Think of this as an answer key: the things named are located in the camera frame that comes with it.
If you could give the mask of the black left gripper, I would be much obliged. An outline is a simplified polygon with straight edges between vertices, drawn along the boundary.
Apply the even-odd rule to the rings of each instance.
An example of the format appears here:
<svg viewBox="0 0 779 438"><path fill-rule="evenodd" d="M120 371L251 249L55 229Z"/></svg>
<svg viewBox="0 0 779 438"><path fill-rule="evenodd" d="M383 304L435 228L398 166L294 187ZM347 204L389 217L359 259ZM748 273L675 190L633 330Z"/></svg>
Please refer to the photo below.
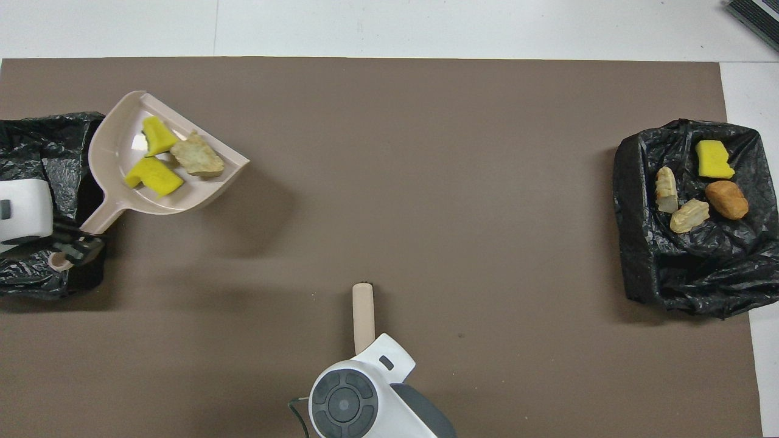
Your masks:
<svg viewBox="0 0 779 438"><path fill-rule="evenodd" d="M83 266L92 262L105 247L105 241L98 235L84 232L76 224L68 221L52 222L52 235L39 237L17 246L17 249L52 249L52 267Z"/></svg>

